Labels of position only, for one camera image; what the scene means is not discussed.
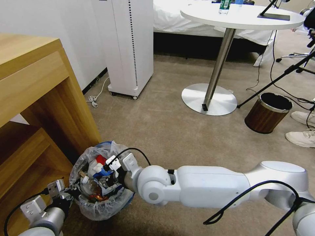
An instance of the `white sneaker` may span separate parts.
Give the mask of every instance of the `white sneaker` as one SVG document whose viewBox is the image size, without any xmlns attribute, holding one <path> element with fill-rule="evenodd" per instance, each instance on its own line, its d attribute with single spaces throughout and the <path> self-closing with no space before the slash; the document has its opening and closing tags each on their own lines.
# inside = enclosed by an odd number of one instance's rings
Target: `white sneaker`
<svg viewBox="0 0 315 236">
<path fill-rule="evenodd" d="M 291 117 L 294 120 L 306 125 L 306 119 L 307 119 L 308 114 L 309 113 L 307 112 L 295 111 L 291 113 Z M 312 111 L 312 113 L 309 115 L 307 123 L 308 125 L 315 127 L 315 112 L 314 111 Z"/>
<path fill-rule="evenodd" d="M 291 143 L 300 147 L 315 148 L 315 129 L 304 132 L 288 132 L 285 137 Z"/>
</svg>

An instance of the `water bottle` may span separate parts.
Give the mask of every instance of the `water bottle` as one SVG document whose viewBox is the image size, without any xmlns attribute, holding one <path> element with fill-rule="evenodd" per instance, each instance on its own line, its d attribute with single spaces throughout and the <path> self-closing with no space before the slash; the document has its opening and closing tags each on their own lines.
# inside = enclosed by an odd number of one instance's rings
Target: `water bottle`
<svg viewBox="0 0 315 236">
<path fill-rule="evenodd" d="M 235 0 L 235 4 L 239 7 L 243 5 L 244 0 Z"/>
<path fill-rule="evenodd" d="M 221 0 L 219 14 L 226 15 L 229 12 L 231 0 Z"/>
</svg>

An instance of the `floor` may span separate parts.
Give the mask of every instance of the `floor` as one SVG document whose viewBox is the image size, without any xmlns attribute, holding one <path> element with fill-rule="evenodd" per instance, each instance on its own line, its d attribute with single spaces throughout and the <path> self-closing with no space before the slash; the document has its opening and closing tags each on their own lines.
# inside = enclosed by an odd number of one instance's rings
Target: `floor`
<svg viewBox="0 0 315 236">
<path fill-rule="evenodd" d="M 279 32 L 276 57 L 297 52 L 307 52 L 308 38 L 289 30 Z M 280 75 L 297 59 L 284 59 L 276 63 L 273 78 Z M 244 124 L 244 118 L 255 99 L 226 116 L 206 116 L 189 109 L 181 100 L 182 90 L 194 83 L 208 83 L 215 61 L 160 56 L 154 57 L 154 75 L 138 100 L 124 96 L 111 96 L 104 91 L 98 108 L 90 104 L 102 139 L 115 140 L 128 147 L 141 149 L 154 165 L 177 169 L 182 165 L 223 166 L 237 172 L 246 172 L 260 161 L 278 160 L 305 167 L 309 173 L 310 192 L 315 196 L 315 165 L 312 148 L 298 147 L 284 138 L 289 131 L 304 131 L 306 126 L 287 115 L 271 134 L 258 134 Z M 256 84 L 257 68 L 253 61 L 239 63 L 228 61 L 224 65 L 219 85 L 231 89 L 238 102 L 244 101 L 252 91 L 247 87 Z M 270 81 L 271 64 L 261 66 L 260 83 L 256 89 Z M 315 70 L 315 63 L 308 65 Z M 85 95 L 99 93 L 106 76 L 101 78 Z M 278 85 L 296 96 L 313 99 L 314 75 L 292 73 Z M 268 91 L 284 94 L 272 87 Z M 302 110 L 294 106 L 292 111 Z M 138 162 L 145 167 L 145 160 L 136 153 Z M 86 219 L 74 204 L 65 222 L 65 235 L 150 235 L 150 236 L 250 236 L 265 233 L 285 213 L 265 200 L 246 202 L 226 211 L 216 224 L 202 223 L 216 209 L 188 208 L 170 202 L 157 207 L 144 202 L 138 195 L 124 210 L 107 221 L 93 222 Z M 273 234 L 295 235 L 292 217 Z"/>
</svg>

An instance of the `brown wastebasket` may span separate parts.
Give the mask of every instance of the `brown wastebasket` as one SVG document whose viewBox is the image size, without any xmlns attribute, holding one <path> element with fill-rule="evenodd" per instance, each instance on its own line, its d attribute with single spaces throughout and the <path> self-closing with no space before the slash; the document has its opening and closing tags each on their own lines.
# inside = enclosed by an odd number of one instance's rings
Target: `brown wastebasket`
<svg viewBox="0 0 315 236">
<path fill-rule="evenodd" d="M 245 118 L 245 124 L 251 130 L 269 134 L 292 109 L 292 102 L 275 93 L 263 93 Z"/>
</svg>

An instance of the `metal table leg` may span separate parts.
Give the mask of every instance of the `metal table leg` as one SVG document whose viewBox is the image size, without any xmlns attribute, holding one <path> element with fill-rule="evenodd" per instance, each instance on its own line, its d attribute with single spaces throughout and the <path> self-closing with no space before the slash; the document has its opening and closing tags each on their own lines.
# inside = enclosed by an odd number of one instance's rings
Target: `metal table leg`
<svg viewBox="0 0 315 236">
<path fill-rule="evenodd" d="M 229 114 L 236 109 L 235 96 L 229 90 L 217 86 L 234 34 L 235 29 L 226 29 L 209 84 L 193 84 L 181 93 L 184 103 L 192 110 L 219 116 Z"/>
</svg>

